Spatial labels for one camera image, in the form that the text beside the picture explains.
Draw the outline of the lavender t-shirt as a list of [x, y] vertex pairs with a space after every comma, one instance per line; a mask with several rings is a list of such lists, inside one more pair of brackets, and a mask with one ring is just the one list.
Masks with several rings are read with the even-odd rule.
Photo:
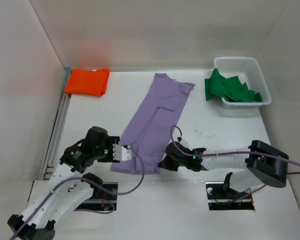
[[148, 93], [120, 138], [136, 153], [131, 160], [114, 163], [114, 172], [131, 175], [156, 175], [170, 142], [171, 126], [176, 125], [195, 87], [179, 82], [165, 73], [156, 73]]

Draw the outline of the orange t-shirt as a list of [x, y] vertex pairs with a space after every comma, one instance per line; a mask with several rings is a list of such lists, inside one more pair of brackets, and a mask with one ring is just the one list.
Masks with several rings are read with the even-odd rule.
[[98, 70], [73, 69], [64, 93], [102, 97], [107, 91], [110, 72], [109, 68]]

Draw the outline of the green t-shirt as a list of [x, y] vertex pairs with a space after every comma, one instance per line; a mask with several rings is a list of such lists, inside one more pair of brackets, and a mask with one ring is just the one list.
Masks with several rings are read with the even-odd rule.
[[217, 68], [212, 71], [209, 78], [204, 80], [205, 99], [214, 97], [224, 98], [231, 103], [261, 103], [263, 101], [260, 92], [248, 88], [246, 83], [241, 83], [238, 76], [226, 78]]

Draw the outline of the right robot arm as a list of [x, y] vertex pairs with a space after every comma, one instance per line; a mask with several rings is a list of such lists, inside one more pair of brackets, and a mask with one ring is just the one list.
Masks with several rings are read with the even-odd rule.
[[226, 199], [237, 200], [245, 190], [266, 185], [284, 188], [287, 181], [288, 156], [260, 140], [253, 140], [247, 147], [231, 150], [230, 154], [208, 151], [206, 148], [189, 149], [179, 138], [165, 149], [165, 157], [158, 167], [176, 172], [185, 167], [193, 172], [216, 169], [237, 169], [226, 174], [223, 185], [215, 188]]

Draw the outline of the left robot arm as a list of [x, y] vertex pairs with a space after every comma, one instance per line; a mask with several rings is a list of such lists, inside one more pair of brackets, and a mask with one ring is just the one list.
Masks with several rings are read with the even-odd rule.
[[12, 240], [52, 240], [56, 227], [88, 199], [102, 193], [116, 196], [116, 189], [107, 189], [103, 180], [86, 172], [94, 162], [118, 163], [126, 149], [119, 145], [119, 136], [93, 126], [85, 138], [67, 147], [59, 164], [38, 197], [20, 214], [13, 214], [7, 224]]

